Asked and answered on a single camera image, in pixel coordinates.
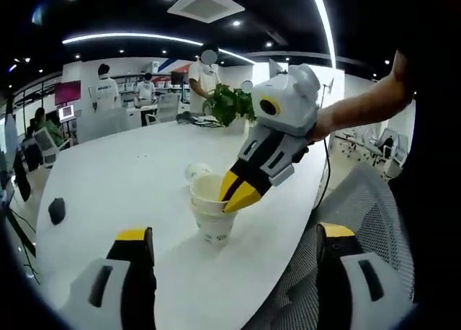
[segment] potted plant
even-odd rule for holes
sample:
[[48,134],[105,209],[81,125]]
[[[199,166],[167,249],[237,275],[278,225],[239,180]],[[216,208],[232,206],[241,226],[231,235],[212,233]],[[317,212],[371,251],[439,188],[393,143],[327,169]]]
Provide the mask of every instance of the potted plant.
[[210,111],[219,123],[225,127],[235,120],[255,121],[251,94],[246,94],[241,89],[231,90],[229,85],[216,85],[215,92],[203,104],[203,111]]

